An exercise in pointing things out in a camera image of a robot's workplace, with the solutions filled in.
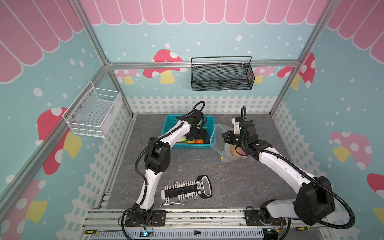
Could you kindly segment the clear zip top bag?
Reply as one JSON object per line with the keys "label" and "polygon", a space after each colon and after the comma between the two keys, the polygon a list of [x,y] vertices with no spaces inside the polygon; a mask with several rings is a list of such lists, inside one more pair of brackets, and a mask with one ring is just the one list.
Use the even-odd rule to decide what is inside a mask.
{"label": "clear zip top bag", "polygon": [[215,130],[216,130],[216,140],[217,143],[212,146],[211,148],[215,150],[221,157],[222,162],[233,162],[233,161],[239,161],[239,160],[245,160],[245,159],[250,159],[250,156],[245,156],[245,153],[240,149],[237,148],[237,153],[240,154],[238,157],[234,157],[230,153],[230,144],[224,143],[224,139],[222,137],[222,134],[227,132],[227,131],[232,131],[233,127],[228,127],[225,125],[221,124],[215,124]]}

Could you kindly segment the teal plastic basket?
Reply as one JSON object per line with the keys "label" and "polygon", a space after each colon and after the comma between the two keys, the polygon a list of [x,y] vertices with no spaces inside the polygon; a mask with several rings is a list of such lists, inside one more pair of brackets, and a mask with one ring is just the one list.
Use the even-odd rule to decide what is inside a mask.
{"label": "teal plastic basket", "polygon": [[[167,115],[164,121],[163,129],[161,135],[166,134],[169,130],[171,130],[179,121],[177,119],[178,115]],[[203,127],[207,130],[209,135],[209,143],[208,144],[190,144],[190,143],[176,143],[172,149],[193,149],[193,150],[208,150],[212,146],[217,143],[216,140],[216,130],[215,130],[215,118],[210,115],[205,115],[207,117],[207,123]]]}

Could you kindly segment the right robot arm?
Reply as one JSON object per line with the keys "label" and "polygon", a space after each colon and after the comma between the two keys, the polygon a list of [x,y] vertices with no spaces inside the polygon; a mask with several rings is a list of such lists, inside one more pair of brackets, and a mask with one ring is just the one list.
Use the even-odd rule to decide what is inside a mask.
{"label": "right robot arm", "polygon": [[[324,177],[302,170],[286,157],[281,155],[273,146],[259,140],[257,136],[248,137],[246,133],[235,134],[228,131],[222,134],[226,144],[241,148],[242,151],[264,164],[285,180],[295,191],[296,198],[290,200],[269,200],[260,206],[259,215],[264,223],[278,218],[300,220],[313,226],[316,223],[333,229],[349,229],[356,222],[351,207],[333,192],[330,181]],[[347,211],[349,220],[342,225],[324,222],[323,219],[336,209],[339,202]]]}

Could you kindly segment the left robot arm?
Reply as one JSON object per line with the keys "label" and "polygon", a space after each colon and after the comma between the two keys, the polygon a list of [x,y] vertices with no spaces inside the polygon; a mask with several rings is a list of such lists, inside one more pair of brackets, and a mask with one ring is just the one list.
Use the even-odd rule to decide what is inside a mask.
{"label": "left robot arm", "polygon": [[139,154],[135,162],[135,171],[143,178],[143,186],[138,199],[131,208],[124,211],[121,225],[125,225],[129,215],[142,225],[150,222],[154,207],[156,189],[160,178],[171,162],[173,146],[186,134],[201,126],[204,115],[200,111],[192,111],[178,116],[177,124],[165,134],[149,140],[148,145]]}

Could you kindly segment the dark toy eggplant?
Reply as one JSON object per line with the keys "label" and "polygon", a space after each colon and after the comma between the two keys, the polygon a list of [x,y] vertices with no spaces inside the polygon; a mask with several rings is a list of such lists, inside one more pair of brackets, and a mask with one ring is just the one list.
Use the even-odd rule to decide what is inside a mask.
{"label": "dark toy eggplant", "polygon": [[204,129],[204,137],[203,137],[204,144],[209,145],[210,144],[210,138],[211,137],[210,137],[208,131],[206,129]]}

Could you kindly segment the white green toy cabbage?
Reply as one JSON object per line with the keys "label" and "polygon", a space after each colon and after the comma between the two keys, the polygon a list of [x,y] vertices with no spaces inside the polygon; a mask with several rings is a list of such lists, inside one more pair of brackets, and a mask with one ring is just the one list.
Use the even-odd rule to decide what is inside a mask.
{"label": "white green toy cabbage", "polygon": [[186,138],[185,136],[183,136],[182,138],[180,138],[180,139],[177,141],[177,143],[183,143],[183,142],[185,142],[185,141],[187,141],[187,138]]}

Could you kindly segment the black screwdriver bit set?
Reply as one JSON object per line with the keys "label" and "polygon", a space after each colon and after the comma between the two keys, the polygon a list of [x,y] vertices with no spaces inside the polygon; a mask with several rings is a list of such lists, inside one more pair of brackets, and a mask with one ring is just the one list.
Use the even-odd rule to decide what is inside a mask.
{"label": "black screwdriver bit set", "polygon": [[164,186],[161,199],[170,204],[172,199],[180,203],[196,200],[197,197],[209,199],[213,196],[211,181],[207,175],[200,175],[194,181],[180,180]]}

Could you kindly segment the yellow handled screwdriver right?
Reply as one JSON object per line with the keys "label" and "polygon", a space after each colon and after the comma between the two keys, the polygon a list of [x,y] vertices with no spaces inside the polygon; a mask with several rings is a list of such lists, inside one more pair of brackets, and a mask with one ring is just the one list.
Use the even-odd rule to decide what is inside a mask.
{"label": "yellow handled screwdriver right", "polygon": [[308,231],[309,230],[309,227],[297,227],[296,228],[296,231],[300,232],[300,231]]}

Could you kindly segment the yellow handled screwdriver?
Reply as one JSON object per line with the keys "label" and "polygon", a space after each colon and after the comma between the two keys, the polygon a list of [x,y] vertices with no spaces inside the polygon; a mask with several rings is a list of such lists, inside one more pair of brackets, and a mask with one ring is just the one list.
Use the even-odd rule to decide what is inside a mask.
{"label": "yellow handled screwdriver", "polygon": [[120,232],[120,230],[85,230],[85,235],[99,234],[99,233],[112,233],[112,232]]}
{"label": "yellow handled screwdriver", "polygon": [[300,232],[300,231],[308,231],[309,230],[309,227],[297,227],[296,228],[296,231]]}

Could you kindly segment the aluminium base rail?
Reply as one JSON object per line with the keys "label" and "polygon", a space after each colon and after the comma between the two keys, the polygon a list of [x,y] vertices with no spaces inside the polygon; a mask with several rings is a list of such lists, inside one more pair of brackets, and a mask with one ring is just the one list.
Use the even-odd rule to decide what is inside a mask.
{"label": "aluminium base rail", "polygon": [[[229,209],[165,209],[151,222],[141,225],[131,220],[129,226],[120,226],[123,210],[90,210],[81,227],[80,240],[261,240],[268,233],[286,240],[334,240],[334,233],[316,224],[308,231],[298,220],[274,220],[264,226],[256,210]],[[120,230],[120,232],[85,235],[85,230]]]}

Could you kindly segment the yellow handled screwdriver left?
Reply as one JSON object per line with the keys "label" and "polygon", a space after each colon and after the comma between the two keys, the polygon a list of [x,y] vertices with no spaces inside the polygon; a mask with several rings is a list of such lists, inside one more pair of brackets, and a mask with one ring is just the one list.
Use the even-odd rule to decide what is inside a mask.
{"label": "yellow handled screwdriver left", "polygon": [[99,234],[99,233],[112,233],[112,232],[120,232],[120,230],[85,230],[85,235]]}

